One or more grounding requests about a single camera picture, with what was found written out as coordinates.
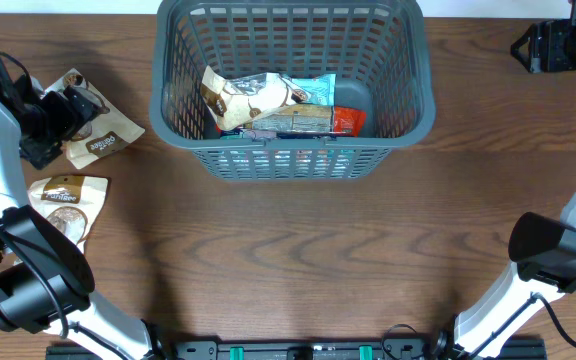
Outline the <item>treat bag beige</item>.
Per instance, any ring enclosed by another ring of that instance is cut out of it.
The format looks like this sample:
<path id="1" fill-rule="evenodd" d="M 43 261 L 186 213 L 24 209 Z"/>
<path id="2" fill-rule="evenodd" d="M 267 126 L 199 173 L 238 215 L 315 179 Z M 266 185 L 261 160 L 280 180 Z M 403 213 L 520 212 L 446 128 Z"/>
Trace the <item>treat bag beige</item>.
<path id="1" fill-rule="evenodd" d="M 279 73 L 261 73 L 226 79 L 210 66 L 203 73 L 200 95 L 221 130 L 304 103 L 306 93 Z"/>

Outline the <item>Kleenex tissue multipack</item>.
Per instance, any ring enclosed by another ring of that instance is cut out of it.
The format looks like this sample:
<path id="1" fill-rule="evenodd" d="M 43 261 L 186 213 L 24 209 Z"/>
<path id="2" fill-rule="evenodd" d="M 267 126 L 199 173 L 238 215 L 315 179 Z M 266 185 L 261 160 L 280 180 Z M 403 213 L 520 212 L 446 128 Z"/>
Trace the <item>Kleenex tissue multipack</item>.
<path id="1" fill-rule="evenodd" d="M 222 131 L 221 140 L 252 139 L 252 140 L 272 140 L 277 137 L 274 131 L 254 130 L 254 129 L 233 129 Z"/>

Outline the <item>grey plastic basket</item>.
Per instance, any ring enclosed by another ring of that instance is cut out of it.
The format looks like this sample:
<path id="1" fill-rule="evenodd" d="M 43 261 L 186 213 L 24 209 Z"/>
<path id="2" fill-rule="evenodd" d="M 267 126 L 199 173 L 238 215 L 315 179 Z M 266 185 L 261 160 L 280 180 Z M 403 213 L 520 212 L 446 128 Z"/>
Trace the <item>grey plastic basket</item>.
<path id="1" fill-rule="evenodd" d="M 224 180 L 360 178 L 436 117 L 411 0 L 165 0 L 152 76 L 154 131 Z"/>

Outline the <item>small teal wipes packet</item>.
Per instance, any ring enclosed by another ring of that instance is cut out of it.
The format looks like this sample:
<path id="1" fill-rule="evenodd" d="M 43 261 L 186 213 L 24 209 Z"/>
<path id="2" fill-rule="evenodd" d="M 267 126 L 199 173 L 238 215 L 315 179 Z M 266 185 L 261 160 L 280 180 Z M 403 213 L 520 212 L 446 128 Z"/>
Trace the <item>small teal wipes packet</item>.
<path id="1" fill-rule="evenodd" d="M 304 103 L 323 106 L 334 105 L 335 74 L 324 74 L 314 78 L 290 78 L 289 81 L 306 93 Z"/>

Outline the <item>spaghetti pack red ends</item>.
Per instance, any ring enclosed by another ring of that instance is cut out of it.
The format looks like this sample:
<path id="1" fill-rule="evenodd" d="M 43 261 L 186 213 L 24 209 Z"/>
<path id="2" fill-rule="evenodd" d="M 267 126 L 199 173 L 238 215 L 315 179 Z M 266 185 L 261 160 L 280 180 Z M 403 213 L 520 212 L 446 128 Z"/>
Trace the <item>spaghetti pack red ends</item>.
<path id="1" fill-rule="evenodd" d="M 313 104 L 293 105 L 267 117 L 253 120 L 243 129 L 284 134 L 316 134 L 357 137 L 367 119 L 359 109 Z"/>

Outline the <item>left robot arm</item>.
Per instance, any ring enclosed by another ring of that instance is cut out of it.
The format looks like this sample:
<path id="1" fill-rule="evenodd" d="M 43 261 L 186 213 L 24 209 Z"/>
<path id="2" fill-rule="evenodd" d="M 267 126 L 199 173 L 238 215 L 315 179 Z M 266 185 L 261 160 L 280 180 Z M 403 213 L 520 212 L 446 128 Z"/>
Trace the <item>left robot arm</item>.
<path id="1" fill-rule="evenodd" d="M 0 52 L 0 330 L 45 332 L 102 359 L 162 359 L 155 329 L 95 289 L 77 246 L 30 204 L 22 161 L 42 169 L 62 144 L 105 113 L 79 85 L 40 94 L 29 73 L 12 80 Z"/>

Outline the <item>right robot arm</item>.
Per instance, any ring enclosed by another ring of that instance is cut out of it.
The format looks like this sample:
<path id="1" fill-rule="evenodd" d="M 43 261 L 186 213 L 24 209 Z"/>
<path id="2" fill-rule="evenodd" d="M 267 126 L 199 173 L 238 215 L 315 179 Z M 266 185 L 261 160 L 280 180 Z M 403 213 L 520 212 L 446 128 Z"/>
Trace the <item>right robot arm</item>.
<path id="1" fill-rule="evenodd" d="M 531 25 L 510 53 L 530 73 L 576 71 L 576 1 L 569 18 Z M 576 192 L 557 220 L 523 214 L 508 254 L 509 263 L 485 294 L 439 332 L 430 358 L 496 358 L 532 316 L 576 291 Z"/>

